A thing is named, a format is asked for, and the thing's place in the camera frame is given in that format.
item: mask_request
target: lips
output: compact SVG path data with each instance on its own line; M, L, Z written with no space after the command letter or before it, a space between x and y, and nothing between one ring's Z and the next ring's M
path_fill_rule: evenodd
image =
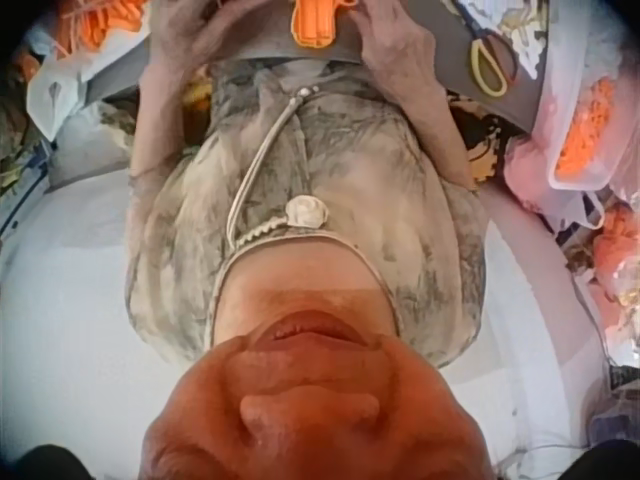
M296 312L269 326L252 342L253 350L288 350L296 347L362 350L369 345L352 326L319 311Z

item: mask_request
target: person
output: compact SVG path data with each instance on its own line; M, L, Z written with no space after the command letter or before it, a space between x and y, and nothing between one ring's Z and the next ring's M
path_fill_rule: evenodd
M363 0L364 66L232 59L272 1L154 2L126 304L189 369L140 477L492 478L437 370L480 328L486 221L433 35L400 0ZM191 152L182 96L203 65Z

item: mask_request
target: orange toy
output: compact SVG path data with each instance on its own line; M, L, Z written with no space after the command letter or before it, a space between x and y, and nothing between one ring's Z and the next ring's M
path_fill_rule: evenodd
M301 47L325 48L336 38L336 10L358 0L296 0L291 33Z

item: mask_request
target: woman's right hand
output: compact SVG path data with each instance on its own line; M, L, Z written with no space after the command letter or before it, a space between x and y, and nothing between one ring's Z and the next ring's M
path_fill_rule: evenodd
M232 27L272 0L154 0L151 6L152 70L189 81L209 61L219 60Z
M435 74L436 40L411 19L401 0L360 0L350 11L362 35L362 60L387 97L400 106L443 89Z

